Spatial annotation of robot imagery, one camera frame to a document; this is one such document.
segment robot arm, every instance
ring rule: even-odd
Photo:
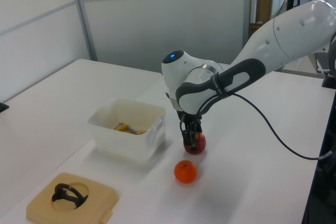
[[[226,69],[219,64],[175,51],[162,61],[169,98],[181,123],[184,143],[195,146],[192,132],[202,131],[201,118],[221,99],[264,75],[314,52],[328,52],[336,76],[336,11],[324,1],[291,9],[261,26]]]

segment container lid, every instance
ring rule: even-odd
[[[58,193],[64,197],[55,197]],[[28,204],[27,218],[36,224],[105,224],[118,200],[111,187],[61,173]]]

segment table surface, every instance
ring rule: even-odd
[[[272,72],[239,94],[264,112],[295,151],[318,156],[335,94],[321,82]],[[190,155],[184,151],[179,121],[165,91],[161,77],[137,98],[166,108],[166,143],[148,162],[101,152],[91,139],[50,170],[0,223],[30,223],[25,217],[27,204],[62,172],[118,191],[120,201],[108,223],[301,223],[316,161],[285,149],[261,116],[237,97],[216,103],[203,116],[207,147],[200,155]],[[177,182],[173,175],[183,159],[198,167],[198,179],[190,185]]]
[[[0,217],[92,137],[87,119],[113,97],[136,99],[160,73],[77,60],[0,113]]]

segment tangerine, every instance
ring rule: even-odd
[[[175,166],[174,175],[178,181],[189,184],[197,177],[197,167],[190,160],[182,160]]]

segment apple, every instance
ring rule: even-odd
[[[197,154],[204,151],[205,145],[206,145],[206,139],[205,139],[205,136],[202,132],[197,131],[196,132],[196,148],[191,147],[191,146],[186,145],[186,144],[183,144],[183,145],[184,145],[185,150],[188,153],[193,154],[193,155],[197,155]]]

